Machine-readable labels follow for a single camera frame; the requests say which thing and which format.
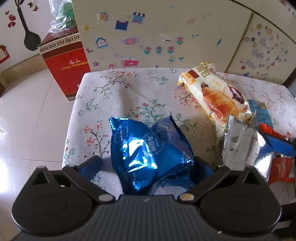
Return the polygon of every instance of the floral tablecloth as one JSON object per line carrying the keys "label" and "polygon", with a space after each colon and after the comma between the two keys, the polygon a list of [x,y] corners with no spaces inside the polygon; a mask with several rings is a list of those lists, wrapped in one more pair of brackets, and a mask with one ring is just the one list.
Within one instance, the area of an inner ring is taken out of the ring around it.
{"label": "floral tablecloth", "polygon": [[[184,87],[177,86],[178,77],[184,71],[187,69],[135,68],[85,74],[71,114],[63,166],[79,165],[99,155],[104,167],[92,182],[118,198],[122,188],[110,159],[109,118],[128,117],[151,126],[170,112],[195,155],[213,165],[222,163],[216,148],[215,126],[194,97]],[[233,74],[218,74],[241,90],[247,99],[265,102],[277,132],[286,134],[288,131],[296,136],[296,101],[286,87]],[[157,194],[169,193],[171,188],[159,187]],[[293,183],[276,182],[271,189],[281,204],[295,199]]]}

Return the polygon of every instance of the croissant package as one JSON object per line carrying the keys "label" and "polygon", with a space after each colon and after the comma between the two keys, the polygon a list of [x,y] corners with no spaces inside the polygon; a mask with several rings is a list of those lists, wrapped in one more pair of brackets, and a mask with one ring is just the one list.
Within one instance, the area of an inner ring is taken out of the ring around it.
{"label": "croissant package", "polygon": [[229,115],[246,122],[252,118],[247,99],[232,85],[216,74],[213,63],[202,62],[188,72],[181,73],[178,85],[185,85],[192,93],[210,120],[216,125],[217,140],[223,137]]}

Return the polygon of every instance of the blue snack bag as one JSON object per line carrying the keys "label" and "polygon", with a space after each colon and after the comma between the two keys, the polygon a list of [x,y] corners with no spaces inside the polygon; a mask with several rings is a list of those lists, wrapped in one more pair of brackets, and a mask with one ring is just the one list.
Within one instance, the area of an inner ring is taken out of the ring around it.
{"label": "blue snack bag", "polygon": [[112,166],[124,194],[151,195],[160,183],[194,186],[191,147],[171,116],[151,128],[126,118],[110,118]]}

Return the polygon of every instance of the red cardboard box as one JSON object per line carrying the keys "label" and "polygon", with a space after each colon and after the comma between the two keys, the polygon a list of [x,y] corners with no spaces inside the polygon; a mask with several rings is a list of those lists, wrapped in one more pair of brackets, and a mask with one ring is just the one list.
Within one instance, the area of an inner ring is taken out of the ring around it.
{"label": "red cardboard box", "polygon": [[48,33],[38,49],[65,96],[75,100],[83,75],[91,71],[77,27]]}

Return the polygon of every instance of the white tile floor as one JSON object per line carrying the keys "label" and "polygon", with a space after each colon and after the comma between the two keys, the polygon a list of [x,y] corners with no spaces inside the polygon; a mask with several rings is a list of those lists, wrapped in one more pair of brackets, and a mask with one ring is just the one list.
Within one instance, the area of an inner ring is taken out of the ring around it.
{"label": "white tile floor", "polygon": [[10,83],[0,98],[1,241],[18,233],[11,206],[35,168],[62,168],[73,104],[48,69]]}

